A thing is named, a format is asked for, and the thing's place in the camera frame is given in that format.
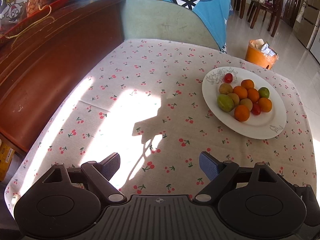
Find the white floral plate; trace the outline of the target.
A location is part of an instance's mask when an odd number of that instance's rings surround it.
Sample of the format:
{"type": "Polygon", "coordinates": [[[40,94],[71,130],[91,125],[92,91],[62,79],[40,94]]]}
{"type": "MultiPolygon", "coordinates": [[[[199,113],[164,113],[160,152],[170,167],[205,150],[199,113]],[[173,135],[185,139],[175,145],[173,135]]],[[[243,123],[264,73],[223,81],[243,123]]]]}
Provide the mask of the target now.
{"type": "Polygon", "coordinates": [[[286,109],[280,95],[253,72],[220,67],[205,75],[202,94],[210,111],[233,131],[271,139],[284,131],[286,109]]]}

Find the small green mango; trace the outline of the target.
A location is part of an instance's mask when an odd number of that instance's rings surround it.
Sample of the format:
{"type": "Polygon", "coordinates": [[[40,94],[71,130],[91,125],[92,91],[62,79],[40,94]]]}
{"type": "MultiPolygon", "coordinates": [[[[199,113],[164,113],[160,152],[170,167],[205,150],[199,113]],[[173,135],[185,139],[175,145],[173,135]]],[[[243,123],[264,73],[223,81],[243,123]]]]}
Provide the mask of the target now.
{"type": "Polygon", "coordinates": [[[220,94],[217,97],[217,104],[224,112],[231,112],[234,109],[233,100],[226,94],[220,94]]]}

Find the sunlit orange tangerine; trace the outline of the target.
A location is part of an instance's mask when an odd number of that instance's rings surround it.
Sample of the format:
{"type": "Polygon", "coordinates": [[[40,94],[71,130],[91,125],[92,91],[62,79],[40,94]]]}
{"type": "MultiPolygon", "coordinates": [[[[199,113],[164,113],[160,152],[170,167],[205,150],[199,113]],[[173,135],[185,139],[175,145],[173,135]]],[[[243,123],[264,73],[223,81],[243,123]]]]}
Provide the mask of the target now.
{"type": "Polygon", "coordinates": [[[258,105],[262,112],[268,113],[272,110],[272,101],[268,98],[260,98],[258,101],[258,105]]]}

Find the pale green sofa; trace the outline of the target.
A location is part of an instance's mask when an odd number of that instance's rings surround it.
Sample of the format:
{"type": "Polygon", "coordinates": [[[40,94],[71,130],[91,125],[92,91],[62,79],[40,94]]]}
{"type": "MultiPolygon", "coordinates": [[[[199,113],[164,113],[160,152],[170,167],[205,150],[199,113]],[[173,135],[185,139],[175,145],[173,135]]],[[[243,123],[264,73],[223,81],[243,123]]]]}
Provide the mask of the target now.
{"type": "Polygon", "coordinates": [[[187,42],[219,49],[212,35],[189,9],[160,0],[125,0],[121,6],[124,36],[187,42]]]}

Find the small red tomato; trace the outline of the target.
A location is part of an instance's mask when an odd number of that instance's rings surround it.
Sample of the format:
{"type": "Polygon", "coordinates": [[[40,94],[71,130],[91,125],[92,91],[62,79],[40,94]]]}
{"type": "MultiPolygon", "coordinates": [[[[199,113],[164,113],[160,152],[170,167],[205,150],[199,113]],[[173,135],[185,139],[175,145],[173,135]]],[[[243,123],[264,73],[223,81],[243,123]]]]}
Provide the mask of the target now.
{"type": "Polygon", "coordinates": [[[260,115],[261,114],[261,108],[257,103],[253,104],[253,107],[251,109],[252,114],[254,115],[260,115]]]}

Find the small orange tangerine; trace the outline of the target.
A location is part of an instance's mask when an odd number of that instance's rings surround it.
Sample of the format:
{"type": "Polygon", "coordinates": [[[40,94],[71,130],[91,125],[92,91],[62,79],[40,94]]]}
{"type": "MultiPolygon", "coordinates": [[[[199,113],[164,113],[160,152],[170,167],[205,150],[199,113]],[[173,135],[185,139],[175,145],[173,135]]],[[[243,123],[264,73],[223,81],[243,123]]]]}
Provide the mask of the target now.
{"type": "Polygon", "coordinates": [[[246,122],[250,117],[250,111],[245,105],[238,105],[234,110],[234,118],[239,122],[246,122]]]}

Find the orange trash bin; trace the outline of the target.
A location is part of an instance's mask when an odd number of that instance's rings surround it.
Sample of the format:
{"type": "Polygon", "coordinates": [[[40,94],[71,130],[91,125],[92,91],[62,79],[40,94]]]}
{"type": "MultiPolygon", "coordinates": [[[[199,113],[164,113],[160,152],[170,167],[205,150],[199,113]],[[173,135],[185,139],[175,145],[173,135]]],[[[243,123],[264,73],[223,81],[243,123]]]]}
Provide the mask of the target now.
{"type": "Polygon", "coordinates": [[[271,70],[278,59],[278,54],[262,38],[249,41],[245,56],[246,61],[271,70]]]}

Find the refrigerator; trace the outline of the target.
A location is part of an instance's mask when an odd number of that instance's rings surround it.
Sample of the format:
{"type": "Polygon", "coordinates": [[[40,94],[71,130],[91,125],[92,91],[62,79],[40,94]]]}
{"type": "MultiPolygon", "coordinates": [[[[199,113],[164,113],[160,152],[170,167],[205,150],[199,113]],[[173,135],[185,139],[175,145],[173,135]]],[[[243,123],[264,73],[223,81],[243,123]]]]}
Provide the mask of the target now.
{"type": "Polygon", "coordinates": [[[319,29],[319,0],[301,0],[293,31],[296,38],[309,50],[319,29]]]}

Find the dark wooden cabinet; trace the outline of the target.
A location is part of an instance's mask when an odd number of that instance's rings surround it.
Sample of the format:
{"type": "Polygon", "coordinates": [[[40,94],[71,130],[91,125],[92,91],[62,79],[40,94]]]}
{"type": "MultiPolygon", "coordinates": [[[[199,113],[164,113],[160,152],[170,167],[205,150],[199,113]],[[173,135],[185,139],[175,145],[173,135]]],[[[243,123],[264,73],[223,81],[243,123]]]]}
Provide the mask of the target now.
{"type": "Polygon", "coordinates": [[[124,40],[125,0],[78,0],[1,48],[1,140],[26,155],[73,88],[124,40]]]}

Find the orange tangerine back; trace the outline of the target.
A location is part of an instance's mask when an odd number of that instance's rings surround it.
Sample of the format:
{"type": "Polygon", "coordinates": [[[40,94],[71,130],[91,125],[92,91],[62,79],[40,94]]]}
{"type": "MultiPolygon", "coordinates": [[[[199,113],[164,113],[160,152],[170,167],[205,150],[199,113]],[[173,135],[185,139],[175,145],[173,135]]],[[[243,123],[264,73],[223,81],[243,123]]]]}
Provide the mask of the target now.
{"type": "Polygon", "coordinates": [[[249,88],[247,90],[247,98],[253,103],[257,103],[260,99],[260,94],[255,88],[249,88]]]}

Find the green lime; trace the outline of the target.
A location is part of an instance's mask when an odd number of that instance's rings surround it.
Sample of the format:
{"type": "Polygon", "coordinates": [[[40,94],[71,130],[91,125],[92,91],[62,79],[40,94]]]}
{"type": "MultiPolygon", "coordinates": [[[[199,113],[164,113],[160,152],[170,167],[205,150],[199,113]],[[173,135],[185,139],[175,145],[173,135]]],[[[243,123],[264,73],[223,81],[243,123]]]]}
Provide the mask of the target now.
{"type": "Polygon", "coordinates": [[[259,88],[258,92],[259,92],[260,98],[267,98],[268,99],[270,97],[270,91],[266,87],[259,88]]]}

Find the cherry print tablecloth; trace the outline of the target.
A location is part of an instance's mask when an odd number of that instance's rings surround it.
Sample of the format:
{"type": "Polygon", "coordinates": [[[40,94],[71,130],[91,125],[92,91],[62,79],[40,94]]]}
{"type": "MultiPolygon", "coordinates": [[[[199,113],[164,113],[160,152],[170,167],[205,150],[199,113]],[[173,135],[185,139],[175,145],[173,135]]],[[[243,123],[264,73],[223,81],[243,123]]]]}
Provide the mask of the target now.
{"type": "Polygon", "coordinates": [[[111,184],[125,195],[187,194],[208,184],[199,167],[206,151],[241,166],[263,162],[286,180],[317,186],[309,121],[293,82],[206,47],[127,40],[102,59],[65,98],[4,191],[10,212],[51,166],[79,167],[120,155],[111,184]],[[261,139],[237,133],[207,106],[202,85],[218,88],[227,71],[247,70],[279,95],[286,115],[261,139]]]}

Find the wooden chair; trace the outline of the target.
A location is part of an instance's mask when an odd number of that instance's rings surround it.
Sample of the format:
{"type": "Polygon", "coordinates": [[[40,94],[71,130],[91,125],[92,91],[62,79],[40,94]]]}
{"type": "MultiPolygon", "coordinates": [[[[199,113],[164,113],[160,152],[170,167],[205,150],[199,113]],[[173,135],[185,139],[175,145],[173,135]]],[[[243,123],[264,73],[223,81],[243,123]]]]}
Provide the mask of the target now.
{"type": "Polygon", "coordinates": [[[273,28],[271,36],[274,37],[281,19],[283,1],[284,0],[251,0],[247,13],[248,22],[251,24],[250,28],[253,29],[255,26],[261,11],[265,12],[263,21],[265,20],[267,13],[270,13],[271,17],[267,31],[270,31],[271,28],[273,28]]]}

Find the brown kiwi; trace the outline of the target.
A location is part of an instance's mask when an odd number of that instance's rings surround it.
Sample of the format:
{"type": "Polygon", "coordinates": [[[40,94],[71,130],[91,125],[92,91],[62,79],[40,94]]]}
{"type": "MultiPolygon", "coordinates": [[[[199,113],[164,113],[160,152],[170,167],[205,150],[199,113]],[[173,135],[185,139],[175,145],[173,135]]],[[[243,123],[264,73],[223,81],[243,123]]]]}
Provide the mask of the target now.
{"type": "Polygon", "coordinates": [[[237,94],[235,93],[229,93],[227,94],[232,100],[233,100],[233,103],[234,103],[234,106],[238,106],[239,103],[240,103],[240,98],[237,94]]]}
{"type": "Polygon", "coordinates": [[[219,93],[228,95],[233,92],[233,87],[228,83],[222,83],[219,87],[219,93]]]}
{"type": "Polygon", "coordinates": [[[250,99],[245,98],[240,101],[240,105],[246,106],[248,108],[248,110],[251,111],[251,109],[253,107],[253,102],[250,99]]]}

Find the large orange tangerine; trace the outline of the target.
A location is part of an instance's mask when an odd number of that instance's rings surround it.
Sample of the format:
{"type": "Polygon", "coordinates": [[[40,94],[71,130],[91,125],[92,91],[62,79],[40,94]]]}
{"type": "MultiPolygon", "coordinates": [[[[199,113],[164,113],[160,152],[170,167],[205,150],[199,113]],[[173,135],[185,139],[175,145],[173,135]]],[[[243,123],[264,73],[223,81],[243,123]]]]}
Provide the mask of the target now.
{"type": "Polygon", "coordinates": [[[242,86],[235,86],[233,88],[233,93],[236,94],[240,100],[245,99],[248,97],[248,92],[245,87],[242,86]]]}

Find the brown kiwi front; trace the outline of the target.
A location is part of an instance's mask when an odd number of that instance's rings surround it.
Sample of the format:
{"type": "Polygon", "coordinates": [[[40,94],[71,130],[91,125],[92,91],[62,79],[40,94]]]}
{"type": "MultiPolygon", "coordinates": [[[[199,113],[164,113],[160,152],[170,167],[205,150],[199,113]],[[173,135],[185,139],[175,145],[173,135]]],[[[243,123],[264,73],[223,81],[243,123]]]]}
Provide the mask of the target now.
{"type": "Polygon", "coordinates": [[[248,108],[248,110],[251,111],[251,109],[253,107],[253,102],[250,99],[245,98],[240,101],[240,105],[246,106],[248,108]]]}

